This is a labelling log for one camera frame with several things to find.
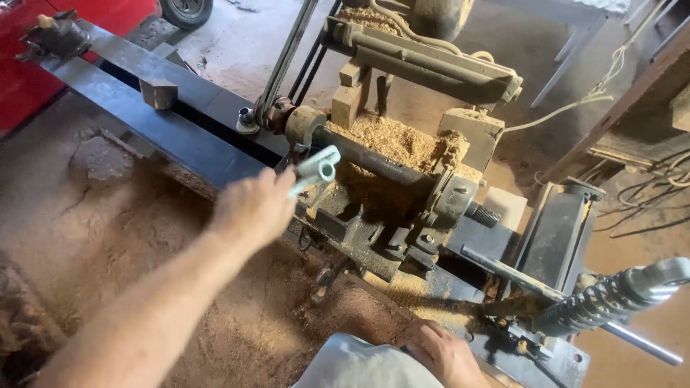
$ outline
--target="concrete floor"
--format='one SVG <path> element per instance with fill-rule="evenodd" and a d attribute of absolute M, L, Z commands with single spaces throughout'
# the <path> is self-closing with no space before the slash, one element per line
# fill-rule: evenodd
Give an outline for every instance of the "concrete floor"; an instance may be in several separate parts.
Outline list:
<path fill-rule="evenodd" d="M 280 6 L 269 0 L 216 0 L 209 23 L 191 35 L 155 21 L 144 26 L 137 39 L 150 48 L 166 39 L 179 41 L 181 56 L 192 66 L 205 59 L 205 67 L 199 69 L 203 77 L 254 99 L 268 79 L 300 4 L 299 0 L 285 0 Z M 329 1 L 318 5 L 283 93 L 330 6 Z M 665 33 L 670 29 L 671 23 L 661 28 Z M 611 52 L 628 34 L 620 21 L 608 21 L 535 110 L 529 104 L 555 71 L 553 58 L 567 40 L 566 26 L 479 1 L 457 44 L 467 52 L 490 51 L 496 62 L 516 69 L 525 79 L 520 99 L 491 113 L 513 126 L 584 96 L 608 70 Z M 648 29 L 641 41 L 644 44 L 630 47 L 629 66 L 609 87 L 616 97 L 642 71 L 641 59 L 660 41 L 660 33 Z M 341 55 L 327 54 L 306 98 L 308 104 L 329 105 L 345 61 Z M 403 80 L 396 80 L 390 96 L 392 117 L 428 133 L 435 131 L 445 110 L 460 105 Z M 492 186 L 526 192 L 534 173 L 562 156 L 610 105 L 583 106 L 535 128 L 505 135 L 485 178 Z M 107 143 L 89 141 L 107 129 L 101 115 L 68 93 L 0 144 L 0 250 L 24 267 L 48 310 L 68 333 L 128 284 L 184 248 L 201 231 L 211 210 L 206 200 L 161 176 L 151 163 L 132 159 Z M 82 160 L 84 150 L 92 157 Z M 104 169 L 109 178 L 97 179 Z M 636 179 L 619 176 L 607 190 L 615 195 Z M 653 213 L 626 228 L 681 216 L 685 214 Z M 598 227 L 609 222 L 603 218 Z M 688 255 L 688 231 L 683 224 L 616 240 L 609 239 L 607 232 L 595 233 L 585 264 L 593 271 L 614 273 Z M 317 260 L 303 257 L 287 242 L 262 251 L 218 297 L 164 386 L 288 386 L 332 332 L 349 331 L 372 343 L 397 339 L 404 321 L 345 280 L 339 280 L 327 302 L 312 306 L 309 295 L 317 270 Z M 663 306 L 636 316 L 631 326 L 687 356 L 690 334 L 684 323 L 689 316 L 683 307 L 689 297 L 690 288 L 683 289 Z M 583 333 L 577 345 L 592 357 L 585 387 L 683 387 L 690 380 L 687 365 L 664 365 L 602 331 Z"/>

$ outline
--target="car tire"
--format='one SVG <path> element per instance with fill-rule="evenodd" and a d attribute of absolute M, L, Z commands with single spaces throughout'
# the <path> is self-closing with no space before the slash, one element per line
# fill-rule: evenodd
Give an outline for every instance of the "car tire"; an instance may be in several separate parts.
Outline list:
<path fill-rule="evenodd" d="M 213 0 L 160 0 L 163 19 L 183 30 L 195 30 L 208 21 Z"/>

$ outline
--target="spring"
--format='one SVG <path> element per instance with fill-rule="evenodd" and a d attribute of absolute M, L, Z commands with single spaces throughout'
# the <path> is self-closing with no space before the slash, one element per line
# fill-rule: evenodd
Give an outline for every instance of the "spring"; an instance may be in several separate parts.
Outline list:
<path fill-rule="evenodd" d="M 563 299 L 537 318 L 536 329 L 554 337 L 594 329 L 657 306 L 678 290 L 677 285 L 659 285 L 640 292 L 634 279 L 643 269 L 626 269 Z"/>

